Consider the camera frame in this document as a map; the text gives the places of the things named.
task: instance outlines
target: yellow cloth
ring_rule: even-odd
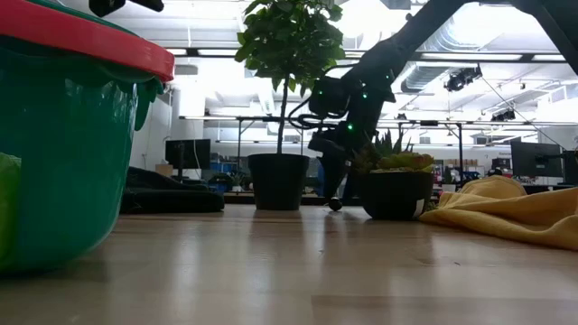
[[[466,228],[495,237],[578,250],[578,188],[527,195],[502,176],[467,183],[446,192],[439,208],[420,221]]]

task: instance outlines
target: ductwork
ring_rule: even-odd
[[[516,14],[513,7],[496,7],[470,3],[464,5],[442,25],[419,51],[479,51],[495,40],[503,31],[507,14]],[[415,62],[408,63],[412,70],[401,83],[401,91],[419,93],[447,70],[455,67],[426,67]]]

